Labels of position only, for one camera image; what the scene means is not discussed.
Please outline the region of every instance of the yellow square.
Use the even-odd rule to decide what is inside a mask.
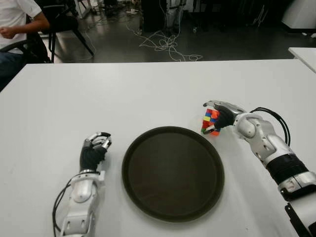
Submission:
[[[204,116],[204,121],[208,121],[208,122],[210,122],[210,121],[211,121],[211,118],[210,118],[210,117],[208,117],[208,116]]]

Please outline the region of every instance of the floor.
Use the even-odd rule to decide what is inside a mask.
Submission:
[[[139,16],[106,19],[103,15],[88,14],[79,20],[79,29],[95,51],[88,53],[72,32],[58,34],[55,63],[118,63],[118,62],[169,62],[189,61],[168,51],[155,51],[152,47],[139,47],[145,40],[135,35],[139,27]],[[149,37],[152,33],[143,33]],[[187,18],[181,24],[181,33],[176,39],[176,50],[184,55],[201,55],[202,61],[289,59],[289,47],[316,47],[316,39],[300,33],[291,34],[282,27],[228,27],[221,32],[210,26],[207,32],[193,32],[193,24]]]

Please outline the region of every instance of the colorful cube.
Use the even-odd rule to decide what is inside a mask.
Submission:
[[[201,132],[204,132],[209,126],[213,125],[219,116],[219,112],[217,110],[210,110],[207,109],[204,119]],[[218,136],[221,129],[216,129],[215,131],[211,132],[212,135]]]

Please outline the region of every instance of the robot forearm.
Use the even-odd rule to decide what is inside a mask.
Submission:
[[[253,113],[221,101],[209,101],[220,112],[218,121],[207,131],[234,126],[237,135],[250,144],[254,155],[278,184],[288,201],[285,207],[301,237],[316,237],[316,175],[308,171],[289,146],[276,135],[272,124]]]
[[[110,134],[103,132],[85,139],[80,155],[80,173],[69,183],[73,190],[60,236],[94,236],[98,191],[105,178],[105,171],[99,173],[96,169],[111,143]]]

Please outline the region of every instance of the white shirt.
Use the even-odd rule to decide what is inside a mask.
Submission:
[[[23,26],[26,15],[33,18],[40,13],[41,8],[34,0],[0,0],[0,27]],[[26,34],[17,34],[13,39],[5,39],[0,34],[0,48],[22,40],[26,40]],[[22,53],[19,49],[10,52]]]

